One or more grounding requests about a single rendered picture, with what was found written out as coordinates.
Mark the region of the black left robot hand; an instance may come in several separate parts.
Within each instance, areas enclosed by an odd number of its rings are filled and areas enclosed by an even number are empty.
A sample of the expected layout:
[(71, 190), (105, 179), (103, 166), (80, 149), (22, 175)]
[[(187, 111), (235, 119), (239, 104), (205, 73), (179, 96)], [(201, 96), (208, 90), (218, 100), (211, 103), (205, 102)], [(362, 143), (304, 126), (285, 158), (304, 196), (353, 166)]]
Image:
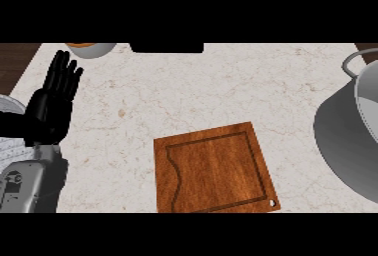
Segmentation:
[(60, 143), (69, 130), (72, 101), (83, 71), (77, 61), (69, 59), (69, 52), (59, 50), (25, 113), (0, 111), (0, 137), (22, 138), (27, 147)]

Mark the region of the brown wooden cutting board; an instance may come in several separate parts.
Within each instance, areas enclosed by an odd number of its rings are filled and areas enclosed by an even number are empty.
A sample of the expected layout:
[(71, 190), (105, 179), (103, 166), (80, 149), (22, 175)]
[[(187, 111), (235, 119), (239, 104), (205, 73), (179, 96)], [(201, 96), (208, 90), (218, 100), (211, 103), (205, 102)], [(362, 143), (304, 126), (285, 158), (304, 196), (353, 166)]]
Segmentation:
[(280, 208), (248, 122), (153, 140), (156, 210), (249, 213)]

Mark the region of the grey metal pot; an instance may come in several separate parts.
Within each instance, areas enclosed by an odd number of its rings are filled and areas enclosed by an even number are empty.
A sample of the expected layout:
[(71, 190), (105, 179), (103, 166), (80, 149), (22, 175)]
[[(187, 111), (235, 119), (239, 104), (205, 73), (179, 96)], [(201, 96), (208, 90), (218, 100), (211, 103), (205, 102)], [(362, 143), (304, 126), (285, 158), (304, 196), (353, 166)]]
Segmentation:
[(323, 160), (351, 190), (378, 203), (378, 60), (354, 74), (350, 61), (378, 48), (354, 52), (341, 69), (350, 82), (320, 104), (313, 123)]

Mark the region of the white round plate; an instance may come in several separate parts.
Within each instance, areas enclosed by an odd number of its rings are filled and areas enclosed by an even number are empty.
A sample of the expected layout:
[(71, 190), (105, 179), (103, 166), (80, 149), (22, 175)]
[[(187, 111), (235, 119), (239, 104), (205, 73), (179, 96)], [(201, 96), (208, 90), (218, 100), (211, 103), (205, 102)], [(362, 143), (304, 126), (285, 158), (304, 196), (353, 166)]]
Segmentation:
[(0, 94), (0, 111), (15, 114), (24, 114), (25, 106), (15, 98)]

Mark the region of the grey cup with orange content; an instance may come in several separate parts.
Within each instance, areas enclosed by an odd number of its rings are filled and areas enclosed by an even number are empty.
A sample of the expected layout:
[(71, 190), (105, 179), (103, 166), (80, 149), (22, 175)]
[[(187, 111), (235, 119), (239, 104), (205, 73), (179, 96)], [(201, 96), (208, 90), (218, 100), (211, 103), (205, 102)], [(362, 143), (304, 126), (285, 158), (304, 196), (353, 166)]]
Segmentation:
[(94, 59), (111, 52), (115, 43), (68, 43), (66, 46), (80, 58)]

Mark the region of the black appliance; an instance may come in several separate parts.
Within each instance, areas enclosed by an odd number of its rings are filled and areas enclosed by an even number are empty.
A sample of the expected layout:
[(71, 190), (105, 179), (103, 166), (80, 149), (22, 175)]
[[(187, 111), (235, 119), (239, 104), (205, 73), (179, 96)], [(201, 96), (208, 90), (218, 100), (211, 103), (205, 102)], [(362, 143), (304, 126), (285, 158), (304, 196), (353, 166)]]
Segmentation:
[(131, 43), (131, 50), (136, 53), (201, 53), (202, 43)]

